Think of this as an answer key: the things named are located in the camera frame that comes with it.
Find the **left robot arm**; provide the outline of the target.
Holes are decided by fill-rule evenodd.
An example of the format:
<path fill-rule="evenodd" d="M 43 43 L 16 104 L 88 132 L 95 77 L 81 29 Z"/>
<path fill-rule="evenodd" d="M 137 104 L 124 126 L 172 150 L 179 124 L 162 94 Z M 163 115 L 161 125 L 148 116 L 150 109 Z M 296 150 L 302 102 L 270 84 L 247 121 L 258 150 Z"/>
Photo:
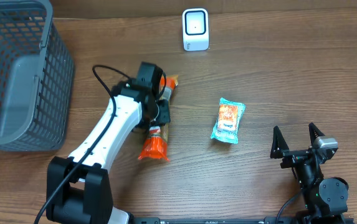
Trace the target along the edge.
<path fill-rule="evenodd" d="M 135 78 L 112 88 L 108 106 L 78 148 L 67 158 L 55 156 L 47 168 L 47 200 L 35 222 L 45 215 L 56 223 L 134 223 L 134 216 L 113 204 L 109 172 L 129 133 L 170 121 L 165 72 L 148 62 Z"/>

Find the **small orange snack box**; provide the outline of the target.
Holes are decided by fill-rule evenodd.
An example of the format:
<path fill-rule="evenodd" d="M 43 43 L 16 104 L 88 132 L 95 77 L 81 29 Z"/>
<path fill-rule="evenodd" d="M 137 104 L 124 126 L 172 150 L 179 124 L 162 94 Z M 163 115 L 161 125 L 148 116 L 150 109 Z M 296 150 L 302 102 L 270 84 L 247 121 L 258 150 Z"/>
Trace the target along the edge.
<path fill-rule="evenodd" d="M 235 131 L 237 127 L 238 106 L 221 104 L 219 106 L 219 116 L 217 129 L 220 131 Z"/>

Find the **teal wet wipes pack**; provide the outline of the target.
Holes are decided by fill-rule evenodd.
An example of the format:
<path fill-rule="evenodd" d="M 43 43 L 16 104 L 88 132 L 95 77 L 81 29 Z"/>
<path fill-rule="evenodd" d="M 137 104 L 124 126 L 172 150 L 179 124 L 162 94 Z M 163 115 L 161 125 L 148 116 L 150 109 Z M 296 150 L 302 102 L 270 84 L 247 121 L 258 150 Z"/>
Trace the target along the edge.
<path fill-rule="evenodd" d="M 217 121 L 218 121 L 218 116 L 219 116 L 219 111 L 218 111 L 216 123 L 215 123 L 212 133 L 211 133 L 211 139 L 216 139 L 218 141 L 221 141 L 224 143 L 229 143 L 229 144 L 237 144 L 239 141 L 239 139 L 238 139 L 239 123 L 240 123 L 240 120 L 245 112 L 245 104 L 239 103 L 239 102 L 234 102 L 234 101 L 229 101 L 225 98 L 220 98 L 219 106 L 221 104 L 238 106 L 239 110 L 238 110 L 238 115 L 237 115 L 237 127 L 236 127 L 236 130 L 232 131 L 232 132 L 218 130 L 217 129 Z"/>

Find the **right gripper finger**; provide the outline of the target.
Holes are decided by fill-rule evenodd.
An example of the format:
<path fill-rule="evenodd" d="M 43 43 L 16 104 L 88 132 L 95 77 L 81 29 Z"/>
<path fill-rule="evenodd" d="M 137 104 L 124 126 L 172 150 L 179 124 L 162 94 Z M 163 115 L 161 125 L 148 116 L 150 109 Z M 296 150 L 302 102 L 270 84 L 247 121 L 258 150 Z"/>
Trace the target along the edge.
<path fill-rule="evenodd" d="M 310 123 L 308 125 L 309 133 L 310 133 L 310 142 L 313 144 L 316 138 L 320 136 L 324 136 L 324 134 L 317 128 L 314 123 Z"/>
<path fill-rule="evenodd" d="M 272 148 L 270 151 L 270 158 L 271 159 L 280 159 L 285 156 L 285 153 L 289 152 L 290 149 L 282 135 L 278 126 L 274 127 L 273 130 L 273 141 L 272 141 Z"/>

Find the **orange spaghetti packet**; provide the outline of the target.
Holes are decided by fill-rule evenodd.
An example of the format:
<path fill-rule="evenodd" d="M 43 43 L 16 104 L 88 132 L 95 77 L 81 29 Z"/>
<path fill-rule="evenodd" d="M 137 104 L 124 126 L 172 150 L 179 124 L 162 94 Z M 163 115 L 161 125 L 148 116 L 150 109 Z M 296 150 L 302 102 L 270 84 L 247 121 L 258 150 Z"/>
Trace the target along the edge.
<path fill-rule="evenodd" d="M 162 77 L 160 81 L 160 92 L 164 92 L 161 95 L 161 100 L 163 104 L 161 105 L 162 109 L 167 109 L 169 112 L 169 102 L 173 95 L 174 89 L 178 86 L 178 75 L 171 75 L 166 78 Z M 167 123 L 156 124 L 149 128 L 149 135 L 146 138 L 142 152 L 138 156 L 138 159 L 164 159 L 169 161 L 167 157 L 168 149 L 168 129 L 169 129 L 169 120 Z"/>

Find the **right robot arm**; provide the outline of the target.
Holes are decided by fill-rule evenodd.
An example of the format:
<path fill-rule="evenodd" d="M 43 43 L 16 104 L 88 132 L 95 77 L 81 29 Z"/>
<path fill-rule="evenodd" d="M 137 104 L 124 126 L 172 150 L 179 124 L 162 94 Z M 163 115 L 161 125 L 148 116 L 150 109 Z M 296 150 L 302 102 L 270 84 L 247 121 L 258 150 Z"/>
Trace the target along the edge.
<path fill-rule="evenodd" d="M 314 123 L 308 125 L 310 145 L 307 149 L 291 151 L 278 126 L 273 130 L 270 158 L 281 159 L 281 168 L 290 168 L 300 191 L 287 200 L 275 218 L 275 223 L 284 223 L 284 209 L 302 196 L 305 210 L 289 218 L 289 223 L 353 223 L 344 218 L 348 211 L 349 185 L 340 177 L 324 178 L 320 168 L 338 150 L 338 141 L 323 134 Z"/>

